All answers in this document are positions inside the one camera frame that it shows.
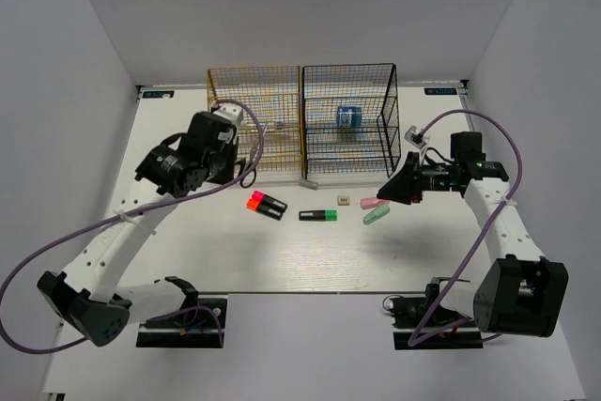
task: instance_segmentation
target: pink highlighter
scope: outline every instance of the pink highlighter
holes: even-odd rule
[[[369,208],[376,208],[379,206],[383,206],[384,204],[388,204],[388,201],[384,201],[383,199],[377,199],[376,197],[364,197],[359,202],[359,205],[363,210],[367,210]]]

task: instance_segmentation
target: small white block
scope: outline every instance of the small white block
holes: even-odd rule
[[[350,196],[346,196],[341,194],[338,196],[338,205],[339,206],[350,206]]]

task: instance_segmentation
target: red highlighter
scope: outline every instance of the red highlighter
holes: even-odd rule
[[[261,203],[261,205],[265,205],[267,207],[274,208],[282,213],[288,208],[288,204],[283,203],[282,201],[278,201],[276,198],[267,196],[262,192],[254,192],[252,198]]]

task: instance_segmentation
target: black marker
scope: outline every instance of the black marker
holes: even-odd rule
[[[275,208],[271,208],[266,206],[265,204],[261,204],[256,199],[249,199],[246,203],[246,207],[250,210],[258,211],[259,213],[264,214],[265,216],[269,216],[274,220],[280,221],[282,219],[282,215],[284,215],[281,211],[276,210]]]
[[[265,204],[268,207],[280,210],[282,213],[284,213],[285,210],[288,208],[288,204],[285,204],[282,201],[278,201],[275,197],[267,196],[262,192],[254,192],[252,198],[256,199],[261,204]]]
[[[307,210],[299,212],[299,221],[336,221],[336,210]]]

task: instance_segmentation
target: black wire basket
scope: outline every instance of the black wire basket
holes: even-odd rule
[[[386,172],[399,162],[396,65],[302,69],[304,177]]]

